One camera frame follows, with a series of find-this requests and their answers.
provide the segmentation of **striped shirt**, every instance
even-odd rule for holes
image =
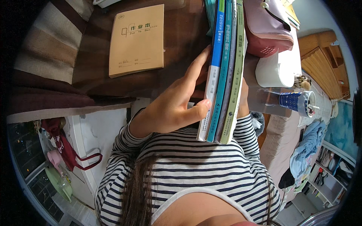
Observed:
[[[136,138],[129,132],[129,124],[123,127],[113,144],[96,196],[96,211],[102,222],[119,224],[122,191],[125,179],[132,173],[132,159],[150,155],[159,157],[153,167],[152,222],[175,197],[205,192],[224,199],[247,220],[259,223],[267,218],[268,178],[272,198],[270,216],[274,216],[281,198],[260,162],[250,114],[237,120],[233,139],[227,145],[199,142],[196,135],[197,129],[183,128]]]

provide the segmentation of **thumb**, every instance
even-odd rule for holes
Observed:
[[[202,100],[190,109],[187,109],[183,115],[184,126],[198,122],[206,117],[207,112],[211,108],[210,100]]]

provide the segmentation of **zipper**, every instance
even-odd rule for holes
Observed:
[[[286,34],[256,34],[250,30],[250,32],[259,38],[267,38],[267,39],[276,39],[276,40],[288,40],[294,44],[294,40],[292,37]]]

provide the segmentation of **hand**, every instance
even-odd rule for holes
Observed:
[[[176,80],[155,101],[140,112],[130,124],[133,136],[142,138],[152,132],[169,133],[198,122],[206,117],[211,102],[202,100],[196,106],[187,109],[187,103],[200,83],[199,76],[204,74],[211,52],[208,46],[191,63],[184,77]]]
[[[239,110],[237,111],[236,118],[242,118],[249,115],[249,106],[248,106],[248,93],[249,93],[249,86],[245,82],[243,78],[243,83],[241,84],[241,94],[240,94],[240,102],[239,102]]]

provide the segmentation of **desk surface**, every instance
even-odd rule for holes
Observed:
[[[115,15],[163,3],[164,68],[109,78],[109,46]],[[75,62],[72,85],[88,95],[156,98],[185,74],[190,63],[211,42],[206,36],[209,24],[202,0],[122,0],[108,9],[103,14],[101,8],[94,7]],[[245,57],[244,77],[249,85],[250,110],[290,117],[291,110],[265,106],[255,95],[261,88],[255,79],[258,60],[250,54]]]

